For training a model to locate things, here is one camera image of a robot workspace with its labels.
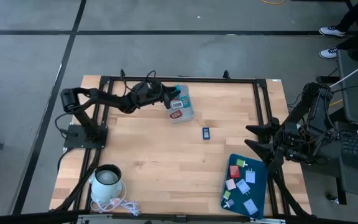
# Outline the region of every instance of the black floor stripe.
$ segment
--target black floor stripe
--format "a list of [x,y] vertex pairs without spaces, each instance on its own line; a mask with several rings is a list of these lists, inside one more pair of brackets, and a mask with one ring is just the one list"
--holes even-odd
[[284,30],[80,30],[76,35],[321,35],[316,31]]
[[0,30],[0,35],[70,35],[71,30]]
[[[76,32],[78,30],[78,26],[81,21],[81,17],[82,17],[84,8],[85,8],[85,4],[86,4],[86,0],[81,0],[80,8],[78,9],[78,13],[77,13],[75,23],[74,23],[74,26],[72,29],[73,32]],[[18,192],[16,192],[17,194],[15,195],[16,197],[14,198],[14,200],[16,200],[16,201],[14,202],[14,207],[12,209],[13,215],[18,215],[18,214],[22,213],[22,209],[23,209],[23,206],[25,203],[25,198],[29,191],[35,168],[37,167],[37,162],[38,162],[38,158],[41,153],[42,144],[44,143],[44,140],[45,140],[45,135],[47,133],[50,118],[52,117],[53,107],[55,106],[58,92],[59,92],[60,86],[62,84],[62,80],[63,80],[65,70],[67,67],[68,59],[70,58],[71,50],[74,45],[75,37],[76,37],[75,34],[72,34],[72,35],[70,35],[70,38],[68,39],[65,53],[63,54],[62,62],[60,64],[60,68],[57,73],[55,83],[53,84],[53,88],[52,88],[51,94],[49,96],[49,100],[48,100],[46,109],[42,116],[40,126],[37,130],[37,134],[35,135],[35,139],[34,139],[33,145],[30,150],[30,154],[29,154],[30,159],[29,159],[29,161],[27,161],[27,166],[24,171],[24,176],[22,176],[22,179],[21,179],[22,181],[19,184],[20,188],[19,188]]]
[[318,31],[297,30],[0,30],[0,35],[321,35]]

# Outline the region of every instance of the wooden tabletop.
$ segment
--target wooden tabletop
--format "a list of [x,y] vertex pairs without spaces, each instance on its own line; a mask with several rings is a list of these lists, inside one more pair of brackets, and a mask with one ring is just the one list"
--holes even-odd
[[[81,86],[97,88],[101,76],[85,75]],[[167,86],[178,83],[166,82]],[[172,124],[163,104],[149,105],[132,114],[109,109],[106,147],[100,165],[115,164],[122,170],[127,186],[126,200],[140,205],[142,213],[188,215],[239,215],[220,207],[226,163],[230,154],[260,160],[244,143],[257,137],[245,129],[258,124],[251,84],[181,83],[189,87],[195,110],[192,121]],[[281,122],[287,117],[287,103],[280,80],[267,80],[273,116]],[[114,82],[113,94],[122,95],[124,85]],[[89,116],[94,107],[87,109]],[[104,106],[99,112],[99,123]],[[210,140],[203,140],[202,127],[209,127]],[[53,191],[50,208],[59,206],[78,182],[84,149],[74,149],[63,159]],[[285,161],[285,183],[294,198],[307,212],[310,205],[301,167]],[[85,207],[88,183],[80,208]],[[283,213],[276,186],[278,211]],[[114,212],[126,212],[117,208]],[[264,215],[272,214],[266,191]]]

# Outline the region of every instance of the sneaker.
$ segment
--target sneaker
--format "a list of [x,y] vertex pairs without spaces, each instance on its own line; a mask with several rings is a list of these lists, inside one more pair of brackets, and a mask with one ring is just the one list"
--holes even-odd
[[323,35],[333,35],[336,37],[344,37],[346,34],[346,32],[341,32],[337,30],[335,26],[322,27],[318,29],[318,32]]
[[322,50],[318,54],[322,58],[330,59],[330,58],[336,58],[337,51],[338,51],[338,49],[336,47],[333,47],[330,49]]

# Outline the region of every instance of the green block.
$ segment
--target green block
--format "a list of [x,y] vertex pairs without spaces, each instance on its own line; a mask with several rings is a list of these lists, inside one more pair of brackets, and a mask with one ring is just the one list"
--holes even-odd
[[241,159],[238,159],[236,162],[236,165],[239,167],[244,167],[244,166],[246,166],[246,162]]
[[230,191],[225,190],[224,194],[223,194],[223,198],[226,199],[226,200],[229,200],[230,194],[231,194]]

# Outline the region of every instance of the concrete floor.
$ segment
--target concrete floor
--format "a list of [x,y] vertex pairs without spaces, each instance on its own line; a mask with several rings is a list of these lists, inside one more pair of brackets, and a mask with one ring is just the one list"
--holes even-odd
[[[0,29],[71,30],[80,0],[0,0]],[[258,0],[93,0],[79,30],[285,30],[316,31],[335,25],[346,13],[343,2],[290,1],[279,6]],[[67,35],[0,35],[0,215],[9,213],[16,187],[51,92]],[[77,36],[60,89],[75,87],[83,75],[189,75],[282,79],[287,101],[303,85],[336,68],[318,51],[341,40],[312,36],[81,35]],[[58,98],[53,121],[62,113]],[[69,118],[60,120],[67,126]],[[51,123],[40,153],[24,213],[48,210],[63,139]],[[305,172],[315,215],[358,221],[358,196],[349,205],[329,203],[334,180]]]

